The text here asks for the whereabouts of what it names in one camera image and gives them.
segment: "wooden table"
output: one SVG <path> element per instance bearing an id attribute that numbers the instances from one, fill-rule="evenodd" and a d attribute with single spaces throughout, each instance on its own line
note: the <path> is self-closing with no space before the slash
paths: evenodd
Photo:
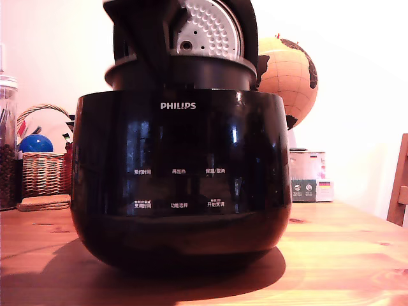
<path id="1" fill-rule="evenodd" d="M 408 231 L 295 203 L 277 248 L 225 277 L 152 280 L 90 255 L 69 210 L 1 213 L 1 305 L 408 305 Z"/>

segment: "coffee beans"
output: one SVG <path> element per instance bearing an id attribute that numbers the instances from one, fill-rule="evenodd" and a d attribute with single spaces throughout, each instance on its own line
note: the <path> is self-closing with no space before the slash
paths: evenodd
<path id="1" fill-rule="evenodd" d="M 0 208 L 14 207 L 16 199 L 15 151 L 9 145 L 0 147 Z"/>

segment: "black plastic handle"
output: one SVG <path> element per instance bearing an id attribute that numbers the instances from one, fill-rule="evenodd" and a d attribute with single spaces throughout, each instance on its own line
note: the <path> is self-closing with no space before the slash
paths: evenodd
<path id="1" fill-rule="evenodd" d="M 103 8 L 158 84 L 168 81 L 170 49 L 189 17 L 178 0 L 113 0 Z"/>

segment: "product box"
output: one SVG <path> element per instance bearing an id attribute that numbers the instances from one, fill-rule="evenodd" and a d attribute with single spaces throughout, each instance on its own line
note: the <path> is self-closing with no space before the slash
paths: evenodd
<path id="1" fill-rule="evenodd" d="M 289 155 L 293 201 L 333 201 L 333 181 L 326 178 L 326 153 L 297 149 Z"/>
<path id="2" fill-rule="evenodd" d="M 319 180 L 326 178 L 326 153 L 296 150 L 289 153 L 290 175 L 293 180 Z"/>
<path id="3" fill-rule="evenodd" d="M 334 199 L 331 180 L 292 180 L 294 202 L 330 202 Z"/>

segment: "globe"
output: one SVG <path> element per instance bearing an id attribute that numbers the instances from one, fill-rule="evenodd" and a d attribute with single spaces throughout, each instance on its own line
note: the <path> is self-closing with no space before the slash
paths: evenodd
<path id="1" fill-rule="evenodd" d="M 277 94 L 285 105 L 288 129 L 299 125 L 316 101 L 317 71 L 297 43 L 277 37 L 259 41 L 258 91 Z"/>

